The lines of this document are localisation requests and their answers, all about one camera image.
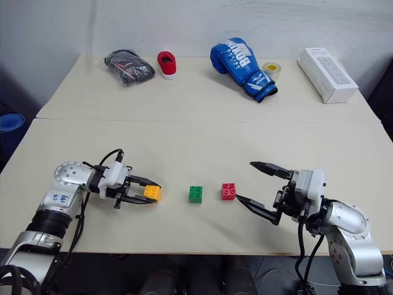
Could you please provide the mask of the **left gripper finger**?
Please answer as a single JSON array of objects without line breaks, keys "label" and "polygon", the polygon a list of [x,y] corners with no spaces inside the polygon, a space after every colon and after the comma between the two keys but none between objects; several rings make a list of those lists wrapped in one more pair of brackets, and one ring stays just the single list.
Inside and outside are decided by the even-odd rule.
[{"label": "left gripper finger", "polygon": [[135,195],[133,197],[123,196],[121,198],[121,201],[122,202],[126,202],[126,203],[133,203],[133,204],[137,204],[137,205],[143,205],[143,204],[149,204],[149,203],[158,203],[158,200],[156,200],[156,199],[144,197],[144,196],[141,196],[141,195]]},{"label": "left gripper finger", "polygon": [[130,182],[131,183],[137,183],[140,186],[158,186],[160,187],[159,184],[155,183],[154,181],[147,179],[147,178],[143,178],[140,176],[135,176],[135,175],[130,175]]}]

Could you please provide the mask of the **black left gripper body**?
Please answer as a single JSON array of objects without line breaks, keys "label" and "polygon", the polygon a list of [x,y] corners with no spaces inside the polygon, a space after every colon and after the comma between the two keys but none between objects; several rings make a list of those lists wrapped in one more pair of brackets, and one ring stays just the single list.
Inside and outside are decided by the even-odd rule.
[{"label": "black left gripper body", "polygon": [[126,180],[120,187],[107,188],[107,197],[115,200],[114,209],[120,209],[123,202],[134,203],[133,198],[128,195],[130,186],[130,182]]}]

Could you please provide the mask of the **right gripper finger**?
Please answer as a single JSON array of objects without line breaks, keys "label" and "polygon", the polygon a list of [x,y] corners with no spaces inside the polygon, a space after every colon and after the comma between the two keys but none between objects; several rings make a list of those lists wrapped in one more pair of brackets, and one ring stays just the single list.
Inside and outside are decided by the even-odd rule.
[{"label": "right gripper finger", "polygon": [[255,200],[236,194],[236,198],[251,212],[265,218],[273,225],[278,226],[281,220],[282,213],[280,211],[267,210],[264,204],[261,204]]},{"label": "right gripper finger", "polygon": [[257,161],[250,162],[249,164],[266,175],[291,180],[291,171],[275,164]]}]

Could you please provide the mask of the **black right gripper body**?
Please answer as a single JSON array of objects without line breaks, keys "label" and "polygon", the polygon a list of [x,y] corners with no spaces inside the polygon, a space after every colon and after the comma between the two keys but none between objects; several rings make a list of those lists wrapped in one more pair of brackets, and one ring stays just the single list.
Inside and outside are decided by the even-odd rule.
[{"label": "black right gripper body", "polygon": [[298,170],[278,170],[274,175],[289,182],[276,194],[273,207],[292,218],[298,218],[302,202],[296,199],[295,188],[300,172]]}]

